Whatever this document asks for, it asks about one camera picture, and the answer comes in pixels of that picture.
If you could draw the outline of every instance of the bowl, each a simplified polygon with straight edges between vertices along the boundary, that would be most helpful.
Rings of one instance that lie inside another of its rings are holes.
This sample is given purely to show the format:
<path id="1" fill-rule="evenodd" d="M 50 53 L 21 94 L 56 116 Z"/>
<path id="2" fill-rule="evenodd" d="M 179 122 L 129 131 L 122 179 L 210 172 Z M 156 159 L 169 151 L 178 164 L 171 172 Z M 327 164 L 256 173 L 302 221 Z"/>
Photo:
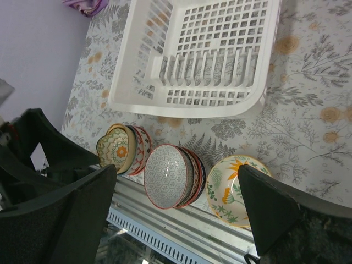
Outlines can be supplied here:
<path id="1" fill-rule="evenodd" d="M 149 200 L 160 209 L 176 206 L 192 190 L 193 173 L 191 161 L 176 146 L 157 147 L 150 154 L 144 171 Z"/>
<path id="2" fill-rule="evenodd" d="M 204 191 L 205 181 L 206 181 L 205 167 L 202 164 L 202 161 L 197 156 L 197 154 L 194 153 L 192 150 L 189 150 L 188 148 L 182 147 L 182 149 L 185 150 L 189 155 L 191 155 L 194 158 L 194 160 L 196 161 L 197 168 L 199 171 L 199 180 L 197 182 L 197 189 L 196 189 L 195 193 L 192 195 L 192 197 L 188 200 L 188 202 L 178 206 L 177 208 L 182 208 L 184 206 L 190 205 L 191 203 L 195 202 L 200 197 L 202 192 Z"/>
<path id="3" fill-rule="evenodd" d="M 122 134 L 127 135 L 127 140 L 125 139 L 126 135 L 122 140 Z M 100 141 L 103 141 L 103 139 L 105 141 L 108 139 L 109 145 L 101 146 Z M 104 159 L 105 164 L 115 164 L 117 173 L 124 173 L 131 167 L 136 154 L 135 134 L 123 124 L 113 124 L 107 130 L 106 135 L 98 140 L 97 152 L 99 157 Z"/>
<path id="4" fill-rule="evenodd" d="M 236 227 L 249 227 L 249 219 L 242 198 L 237 172 L 248 164 L 271 176 L 260 161 L 244 155 L 235 155 L 219 161 L 207 178 L 206 196 L 210 208 L 222 221 Z"/>
<path id="5" fill-rule="evenodd" d="M 115 164 L 116 168 L 121 168 L 127 159 L 128 135 L 123 129 L 112 129 L 98 140 L 96 148 L 102 167 Z"/>
<path id="6" fill-rule="evenodd" d="M 142 167 L 144 161 L 144 144 L 143 144 L 143 137 L 139 133 L 137 129 L 135 129 L 132 125 L 127 125 L 127 127 L 133 131 L 136 137 L 136 155 L 132 161 L 131 167 L 126 171 L 127 175 L 135 175 Z"/>
<path id="7" fill-rule="evenodd" d="M 150 153 L 152 152 L 152 141 L 151 141 L 151 138 L 150 138 L 149 134 L 147 133 L 147 131 L 145 131 L 145 129 L 140 126 L 134 126 L 134 129 L 136 131 L 138 131 L 142 137 L 143 145 L 144 145 L 143 146 L 144 156 L 143 156 L 142 164 L 141 164 L 139 170 L 131 175 L 136 175 L 136 174 L 140 173 L 141 171 L 143 171 L 143 169 L 145 168 L 145 165 L 147 163 L 147 160 L 150 156 Z"/>
<path id="8" fill-rule="evenodd" d="M 183 207 L 189 204 L 189 201 L 193 198 L 193 196 L 196 194 L 199 188 L 199 181 L 200 181 L 200 168 L 198 167 L 196 159 L 194 159 L 193 155 L 190 152 L 188 152 L 187 149 L 182 147 L 179 147 L 179 149 L 191 160 L 191 163 L 193 166 L 194 178 L 193 178 L 191 191 L 189 192 L 188 196 L 177 205 L 177 208 L 179 208 L 180 206 Z"/>

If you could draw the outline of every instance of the table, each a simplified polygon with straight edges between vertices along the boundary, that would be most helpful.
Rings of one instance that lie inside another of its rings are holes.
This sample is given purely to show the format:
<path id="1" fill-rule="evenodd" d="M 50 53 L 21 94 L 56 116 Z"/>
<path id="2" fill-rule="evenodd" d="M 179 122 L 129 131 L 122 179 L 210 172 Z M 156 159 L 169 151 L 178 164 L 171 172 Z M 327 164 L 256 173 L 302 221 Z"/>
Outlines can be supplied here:
<path id="1" fill-rule="evenodd" d="M 268 73 L 267 104 L 251 119 L 175 119 L 115 112 L 107 97 L 130 1 L 111 0 L 90 24 L 62 133 L 96 153 L 113 123 L 144 127 L 155 145 L 194 150 L 209 170 L 239 154 L 276 179 L 352 207 L 352 4 L 284 0 Z M 143 174 L 130 179 L 143 184 Z M 205 192 L 193 204 L 212 213 Z"/>

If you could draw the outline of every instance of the vent grille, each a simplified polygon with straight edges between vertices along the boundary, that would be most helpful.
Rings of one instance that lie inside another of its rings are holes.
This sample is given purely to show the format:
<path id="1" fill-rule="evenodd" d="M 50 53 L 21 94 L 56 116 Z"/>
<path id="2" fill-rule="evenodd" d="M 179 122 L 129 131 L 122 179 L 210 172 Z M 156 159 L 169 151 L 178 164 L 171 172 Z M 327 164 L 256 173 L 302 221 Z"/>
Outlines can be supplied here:
<path id="1" fill-rule="evenodd" d="M 177 245 L 176 243 L 169 241 L 168 239 L 160 236 L 154 231 L 138 224 L 134 220 L 125 216 L 121 212 L 114 208 L 110 208 L 107 221 L 114 224 L 118 228 L 124 228 L 128 233 L 146 244 L 150 248 L 159 252 L 168 259 L 175 263 L 181 264 L 206 264 L 209 263 L 199 256 L 196 256 L 187 249 Z"/>

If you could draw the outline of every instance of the floral plate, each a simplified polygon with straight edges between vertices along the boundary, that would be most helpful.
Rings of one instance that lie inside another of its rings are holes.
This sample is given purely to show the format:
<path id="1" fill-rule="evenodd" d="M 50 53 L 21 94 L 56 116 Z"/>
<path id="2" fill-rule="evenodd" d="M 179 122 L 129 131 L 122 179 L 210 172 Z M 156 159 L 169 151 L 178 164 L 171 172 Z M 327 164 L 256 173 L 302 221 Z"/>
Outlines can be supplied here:
<path id="1" fill-rule="evenodd" d="M 243 155 L 224 158 L 210 171 L 207 178 L 206 196 L 210 208 L 222 221 L 236 227 L 249 227 L 237 172 L 248 164 L 271 176 L 269 170 L 258 160 Z"/>

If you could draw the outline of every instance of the stack of bowls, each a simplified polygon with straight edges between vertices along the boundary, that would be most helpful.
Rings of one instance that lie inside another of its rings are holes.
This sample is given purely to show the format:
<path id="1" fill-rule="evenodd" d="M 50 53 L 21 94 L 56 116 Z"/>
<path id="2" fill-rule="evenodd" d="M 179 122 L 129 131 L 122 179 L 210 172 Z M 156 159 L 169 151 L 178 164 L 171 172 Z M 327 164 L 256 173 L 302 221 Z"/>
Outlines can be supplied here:
<path id="1" fill-rule="evenodd" d="M 100 165 L 114 164 L 118 174 L 139 174 L 151 151 L 151 138 L 140 126 L 113 124 L 97 142 Z"/>
<path id="2" fill-rule="evenodd" d="M 149 200 L 160 209 L 181 208 L 204 190 L 206 172 L 199 157 L 187 148 L 161 145 L 154 149 L 144 171 Z"/>

